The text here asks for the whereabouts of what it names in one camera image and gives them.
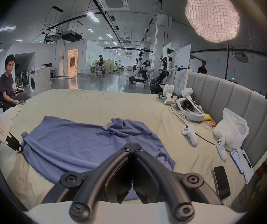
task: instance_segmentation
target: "gray upholstered headboard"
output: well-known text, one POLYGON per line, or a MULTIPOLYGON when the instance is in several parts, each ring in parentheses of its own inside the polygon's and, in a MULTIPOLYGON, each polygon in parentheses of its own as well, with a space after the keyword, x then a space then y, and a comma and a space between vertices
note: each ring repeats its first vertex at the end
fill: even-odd
POLYGON ((267 100, 241 85, 195 72, 188 74, 186 87, 193 89, 194 101, 216 123, 224 108, 247 121, 249 134, 241 147, 257 170, 267 158, 267 100))

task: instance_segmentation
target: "white box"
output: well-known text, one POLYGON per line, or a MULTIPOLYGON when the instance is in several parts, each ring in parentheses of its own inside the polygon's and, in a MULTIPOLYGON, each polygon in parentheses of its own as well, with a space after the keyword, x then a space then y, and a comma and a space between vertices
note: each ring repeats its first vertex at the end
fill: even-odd
POLYGON ((144 88, 144 83, 142 83, 142 82, 137 82, 137 83, 136 83, 136 87, 138 87, 138 88, 144 88))

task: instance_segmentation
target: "white plastic bag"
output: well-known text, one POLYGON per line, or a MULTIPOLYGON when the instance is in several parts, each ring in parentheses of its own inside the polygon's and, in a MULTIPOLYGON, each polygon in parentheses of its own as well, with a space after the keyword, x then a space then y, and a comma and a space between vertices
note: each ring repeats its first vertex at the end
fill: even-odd
POLYGON ((216 125, 213 134, 217 139, 225 137, 227 146, 238 149, 248 135, 248 125, 245 119, 224 108, 223 119, 216 125))

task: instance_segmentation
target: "red label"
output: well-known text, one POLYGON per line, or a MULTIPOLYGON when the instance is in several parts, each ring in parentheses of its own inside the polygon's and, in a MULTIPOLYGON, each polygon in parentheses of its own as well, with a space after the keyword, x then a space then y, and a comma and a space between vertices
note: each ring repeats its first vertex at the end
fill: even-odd
POLYGON ((4 131, 1 129, 1 127, 0 127, 0 133, 3 135, 4 134, 4 131))

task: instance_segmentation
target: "blue cloth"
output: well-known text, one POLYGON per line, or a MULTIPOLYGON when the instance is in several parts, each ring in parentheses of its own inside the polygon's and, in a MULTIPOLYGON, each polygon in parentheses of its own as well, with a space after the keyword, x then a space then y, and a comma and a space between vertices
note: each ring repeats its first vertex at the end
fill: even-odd
POLYGON ((34 169, 54 183, 65 172, 82 173, 95 169, 128 142, 139 143, 167 169, 174 170, 175 161, 144 123, 120 118, 112 119, 112 122, 105 129, 99 125, 45 116, 30 134, 21 134, 23 155, 34 169))

